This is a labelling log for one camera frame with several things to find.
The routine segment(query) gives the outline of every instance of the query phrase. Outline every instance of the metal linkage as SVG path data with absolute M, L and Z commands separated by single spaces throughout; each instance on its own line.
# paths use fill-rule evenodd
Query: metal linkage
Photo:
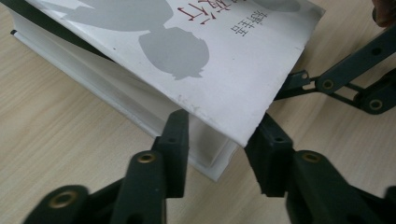
M 350 81 L 393 54 L 396 51 L 395 40 L 396 24 L 319 77 L 309 78 L 306 71 L 290 74 L 276 96 L 276 100 L 311 92 L 322 92 L 369 114 L 381 114 L 392 109 L 396 106 L 396 69 L 391 70 L 366 89 Z M 310 83 L 314 83 L 315 87 L 305 88 Z M 356 92 L 353 100 L 336 93 L 343 87 Z
M 34 223 L 166 223 L 166 198 L 184 194 L 189 154 L 189 117 L 169 116 L 151 150 L 135 154 L 125 177 L 94 194 L 65 186 L 48 194 L 26 218 Z
M 283 197 L 294 224 L 396 223 L 396 187 L 385 199 L 356 189 L 314 151 L 298 151 L 270 116 L 265 115 L 245 148 L 268 197 Z

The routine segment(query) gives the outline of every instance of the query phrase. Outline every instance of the light wood surface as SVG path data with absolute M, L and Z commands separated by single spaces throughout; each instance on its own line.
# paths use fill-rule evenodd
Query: light wood surface
M 370 0 L 312 1 L 327 10 L 296 69 L 312 77 L 367 43 L 381 29 Z M 9 34 L 0 6 L 0 223 L 21 223 L 60 186 L 94 192 L 121 178 L 129 159 L 153 139 Z M 364 86 L 395 57 L 359 78 Z M 275 102 L 269 113 L 296 149 L 327 156 L 346 180 L 382 196 L 396 185 L 396 109 L 372 116 L 313 93 Z M 219 182 L 189 166 L 186 196 L 168 200 L 168 223 L 290 223 L 284 199 L 260 195 L 239 149 Z

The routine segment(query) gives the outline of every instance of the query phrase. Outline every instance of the chinese characters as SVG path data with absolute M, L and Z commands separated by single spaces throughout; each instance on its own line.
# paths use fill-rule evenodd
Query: chinese characters
M 253 29 L 256 25 L 262 24 L 262 21 L 267 17 L 268 15 L 266 13 L 256 10 L 250 17 L 246 17 L 234 25 L 231 30 L 238 35 L 245 36 L 249 32 L 249 29 Z
M 200 22 L 205 25 L 207 21 L 215 20 L 221 11 L 230 11 L 231 4 L 224 3 L 223 0 L 197 0 L 196 3 L 189 3 L 187 7 L 178 7 L 177 10 L 186 14 L 189 21 Z

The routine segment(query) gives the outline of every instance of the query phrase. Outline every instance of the book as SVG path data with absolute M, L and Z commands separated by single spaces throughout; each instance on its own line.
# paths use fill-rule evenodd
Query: book
M 323 10 L 306 0 L 27 0 L 244 147 Z

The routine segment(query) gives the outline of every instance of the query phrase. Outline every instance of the white book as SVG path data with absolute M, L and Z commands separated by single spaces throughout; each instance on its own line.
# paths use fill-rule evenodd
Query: white book
M 119 110 L 152 137 L 160 136 L 170 113 L 180 109 L 123 67 L 51 34 L 10 10 L 14 36 L 50 63 Z M 238 145 L 190 116 L 189 163 L 218 180 Z
M 78 7 L 73 8 L 72 5 L 75 3 L 78 3 Z M 126 1 L 117 0 L 111 3 L 125 4 Z M 171 5 L 171 3 L 172 1 L 168 1 L 162 4 Z M 89 4 L 92 7 L 94 4 L 109 4 L 108 1 L 73 0 L 66 4 L 58 1 L 56 4 L 55 1 L 36 1 L 34 3 L 36 7 L 39 5 L 38 8 L 43 12 L 76 35 L 87 40 L 115 62 L 125 63 L 122 54 L 127 54 L 126 59 L 129 60 L 132 57 L 133 62 L 120 66 L 118 63 L 111 62 L 64 41 L 29 22 L 23 15 L 12 12 L 15 27 L 18 31 L 15 36 L 66 72 L 71 78 L 118 109 L 151 136 L 161 135 L 165 121 L 171 112 L 181 107 L 187 109 L 192 114 L 190 118 L 191 150 L 189 162 L 214 180 L 220 177 L 233 152 L 237 149 L 238 145 L 235 142 L 242 147 L 246 145 L 284 78 L 303 51 L 306 41 L 322 15 L 320 8 L 306 1 L 289 0 L 288 4 L 283 2 L 280 5 L 275 2 L 272 5 L 261 3 L 260 6 L 248 0 L 239 3 L 233 1 L 231 5 L 222 8 L 219 12 L 211 12 L 213 17 L 217 16 L 215 19 L 213 17 L 210 20 L 206 18 L 198 23 L 199 25 L 204 23 L 205 27 L 209 27 L 207 29 L 202 30 L 202 28 L 196 26 L 189 30 L 185 26 L 186 24 L 189 26 L 191 23 L 188 24 L 190 21 L 184 20 L 186 19 L 184 18 L 177 25 L 160 26 L 157 31 L 162 33 L 156 36 L 153 34 L 157 34 L 157 31 L 153 28 L 143 33 L 141 31 L 128 31 L 128 29 L 131 29 L 130 24 L 117 27 L 121 31 L 115 31 L 114 28 L 112 28 L 113 30 L 108 29 L 114 25 L 116 20 L 120 19 L 119 15 L 111 14 L 112 16 L 108 21 L 92 21 L 92 23 L 99 22 L 100 24 L 87 25 L 79 21 L 73 21 L 86 19 L 83 15 L 86 14 L 85 10 L 90 11 Z M 188 6 L 195 8 L 197 5 L 188 4 Z M 231 6 L 241 7 L 242 11 Z M 82 15 L 82 18 L 76 16 L 67 21 L 68 19 L 65 17 L 73 12 L 70 8 L 75 9 L 76 12 L 83 10 L 84 13 L 78 14 Z M 118 11 L 122 14 L 126 8 L 112 8 L 112 10 L 115 10 L 114 13 Z M 246 14 L 248 10 L 252 10 L 251 15 Z M 105 11 L 99 10 L 99 14 L 108 13 L 107 9 Z M 231 11 L 234 11 L 235 14 L 228 15 Z M 178 7 L 175 12 L 181 13 L 178 14 L 177 18 L 192 15 L 190 13 L 186 14 L 185 7 Z M 125 12 L 124 15 L 127 16 L 130 13 L 132 12 Z M 241 19 L 242 25 L 247 23 L 246 20 L 249 18 L 256 18 L 255 20 L 258 21 L 256 22 L 257 25 L 254 24 L 250 28 L 245 27 L 247 28 L 244 29 L 245 32 L 241 29 L 239 29 L 239 32 L 235 31 L 238 26 L 236 23 L 235 26 L 228 27 L 232 31 L 229 34 L 224 33 L 228 29 L 223 26 L 230 23 L 225 20 L 220 23 L 220 17 L 224 15 L 217 13 L 227 13 L 228 16 L 225 19 Z M 204 18 L 203 15 L 205 15 L 205 13 L 198 14 L 196 17 L 191 17 L 195 23 L 198 18 Z M 209 24 L 207 22 L 214 20 L 220 23 L 220 26 L 217 25 L 216 27 L 222 28 L 219 29 L 219 32 L 214 32 L 214 35 L 210 36 L 208 32 L 213 31 L 216 27 L 207 26 Z M 139 26 L 139 22 L 133 23 L 134 27 Z M 169 38 L 164 37 L 167 36 L 168 30 L 174 30 L 180 36 L 186 36 L 181 38 L 192 39 L 192 42 L 196 41 L 198 49 L 210 52 L 210 57 L 201 61 L 207 62 L 204 65 L 202 63 L 201 65 L 198 64 L 202 66 L 198 69 L 193 61 L 187 62 L 187 60 L 183 62 L 183 66 L 176 68 L 176 70 L 181 70 L 170 72 L 169 69 L 174 68 L 168 66 L 169 64 L 161 64 L 161 62 L 166 57 L 182 53 L 180 51 L 189 44 L 181 44 L 181 47 L 184 46 L 183 48 L 171 52 L 172 48 L 180 43 L 177 40 L 179 37 L 173 36 L 171 39 L 176 41 L 171 44 L 172 48 L 167 49 L 166 47 L 158 53 L 156 49 L 162 45 L 166 46 L 167 40 L 169 40 Z M 273 35 L 262 37 L 263 31 L 269 32 L 268 34 L 274 33 L 275 37 Z M 100 33 L 103 36 L 110 36 L 95 38 Z M 113 44 L 120 42 L 119 51 L 121 53 L 113 52 L 111 54 L 107 52 L 109 48 L 106 43 L 96 42 L 100 40 L 110 41 Z M 148 51 L 147 48 L 152 46 L 155 46 L 154 52 Z M 176 56 L 175 59 L 170 59 L 170 64 L 174 65 L 177 60 L 183 60 L 194 52 L 196 50 L 188 50 L 187 54 L 181 54 L 181 56 Z M 156 54 L 160 55 L 158 62 L 153 61 Z M 138 69 L 136 73 L 134 71 L 136 64 L 137 67 L 142 66 L 140 70 L 146 69 L 145 72 Z M 184 65 L 187 65 L 189 70 L 183 70 L 185 69 Z M 195 69 L 198 73 L 189 73 L 190 69 L 191 71 Z M 196 103 L 197 106 L 191 107 L 192 103 Z
M 26 0 L 244 147 L 323 11 L 306 0 Z

